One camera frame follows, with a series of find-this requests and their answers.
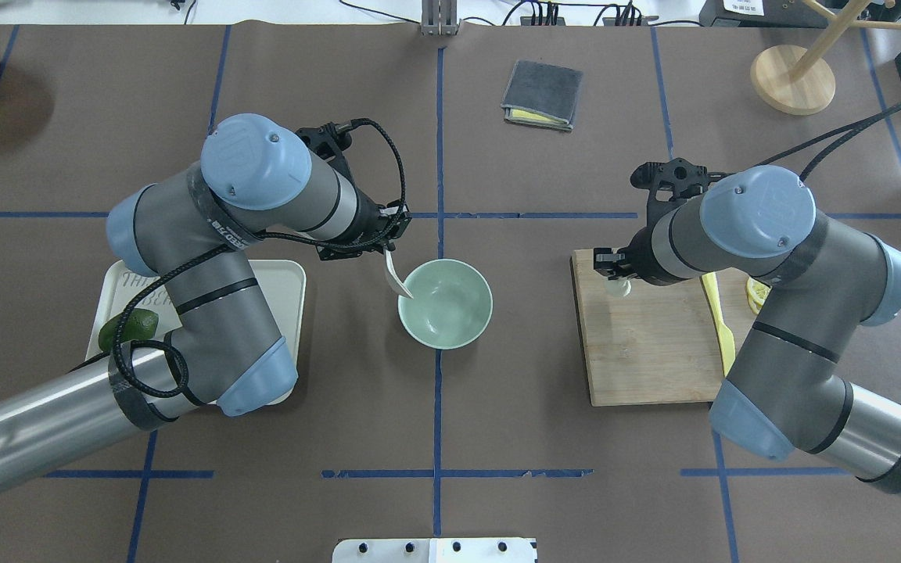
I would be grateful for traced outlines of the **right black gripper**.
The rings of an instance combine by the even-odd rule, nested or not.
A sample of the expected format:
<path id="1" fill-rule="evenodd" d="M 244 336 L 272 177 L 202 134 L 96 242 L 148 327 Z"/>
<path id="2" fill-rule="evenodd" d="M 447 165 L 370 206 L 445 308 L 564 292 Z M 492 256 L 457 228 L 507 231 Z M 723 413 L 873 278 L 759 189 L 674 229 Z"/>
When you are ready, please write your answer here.
<path id="1" fill-rule="evenodd" d="M 625 249 L 593 248 L 594 268 L 611 268 L 604 272 L 607 279 L 636 278 L 650 285 L 658 285 L 658 267 L 653 253 L 651 231 L 638 231 Z"/>

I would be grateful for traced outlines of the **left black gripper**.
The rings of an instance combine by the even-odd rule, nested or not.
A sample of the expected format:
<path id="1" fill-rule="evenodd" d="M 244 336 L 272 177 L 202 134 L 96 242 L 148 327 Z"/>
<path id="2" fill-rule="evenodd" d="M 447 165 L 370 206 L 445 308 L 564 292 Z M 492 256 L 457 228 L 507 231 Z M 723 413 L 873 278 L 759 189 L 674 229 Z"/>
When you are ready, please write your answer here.
<path id="1" fill-rule="evenodd" d="M 397 249 L 397 235 L 403 235 L 411 222 L 410 207 L 406 203 L 390 202 L 385 206 L 371 199 L 355 199 L 353 207 L 341 204 L 344 214 L 354 212 L 348 224 L 335 238 L 321 236 L 318 240 L 318 259 L 321 261 L 357 259 L 364 253 L 394 253 Z"/>

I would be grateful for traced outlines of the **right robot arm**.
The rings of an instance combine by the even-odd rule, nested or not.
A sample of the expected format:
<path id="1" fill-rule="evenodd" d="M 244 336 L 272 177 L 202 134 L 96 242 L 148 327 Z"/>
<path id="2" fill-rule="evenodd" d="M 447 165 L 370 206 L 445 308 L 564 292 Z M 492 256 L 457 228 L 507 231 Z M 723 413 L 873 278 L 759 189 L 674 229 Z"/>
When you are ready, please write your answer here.
<path id="1" fill-rule="evenodd" d="M 800 450 L 901 496 L 901 403 L 836 366 L 856 328 L 901 311 L 901 250 L 818 210 L 793 171 L 712 174 L 683 158 L 644 163 L 647 224 L 628 246 L 596 247 L 608 279 L 667 286 L 738 270 L 770 293 L 710 409 L 713 429 L 772 461 Z"/>

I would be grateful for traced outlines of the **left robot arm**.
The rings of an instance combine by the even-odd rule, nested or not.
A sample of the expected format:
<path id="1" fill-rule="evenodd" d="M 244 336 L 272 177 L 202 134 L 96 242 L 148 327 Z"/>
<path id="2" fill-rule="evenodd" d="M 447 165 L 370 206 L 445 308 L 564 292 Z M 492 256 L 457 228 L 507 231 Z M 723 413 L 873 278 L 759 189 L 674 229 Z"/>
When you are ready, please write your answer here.
<path id="1" fill-rule="evenodd" d="M 411 219 L 380 206 L 343 150 L 368 118 L 289 131 L 261 115 L 224 119 L 200 158 L 115 206 L 106 234 L 153 282 L 129 300 L 91 360 L 0 402 L 0 494 L 209 403 L 237 417 L 298 379 L 246 249 L 280 238 L 322 260 L 385 252 Z"/>

